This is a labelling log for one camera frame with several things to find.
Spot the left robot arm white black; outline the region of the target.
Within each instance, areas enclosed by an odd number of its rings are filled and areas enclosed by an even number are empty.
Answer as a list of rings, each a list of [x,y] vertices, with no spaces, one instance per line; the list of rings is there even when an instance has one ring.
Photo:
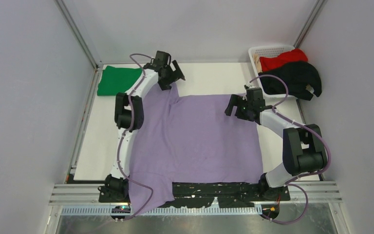
[[[117,156],[104,184],[98,187],[101,203],[129,202],[128,163],[135,136],[144,122],[143,101],[154,85],[162,91],[185,76],[177,61],[164,51],[157,51],[145,65],[139,65],[140,77],[125,92],[115,96],[114,122],[118,128]]]

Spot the purple t shirt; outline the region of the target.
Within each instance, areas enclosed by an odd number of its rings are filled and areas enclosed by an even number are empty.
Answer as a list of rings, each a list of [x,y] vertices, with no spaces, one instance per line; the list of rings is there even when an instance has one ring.
[[[230,95],[180,97],[151,87],[130,156],[129,196],[143,214],[174,200],[172,185],[258,182],[263,174],[257,125],[225,115]]]

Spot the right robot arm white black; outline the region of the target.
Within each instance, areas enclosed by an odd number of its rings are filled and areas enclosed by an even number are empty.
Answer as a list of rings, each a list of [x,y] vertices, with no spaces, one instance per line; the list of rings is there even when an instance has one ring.
[[[297,177],[323,170],[328,163],[321,129],[316,124],[303,125],[281,114],[276,107],[266,105],[261,88],[246,88],[244,96],[231,95],[224,113],[238,119],[255,122],[282,138],[282,162],[261,175],[258,191],[261,198],[271,200],[278,188]]]

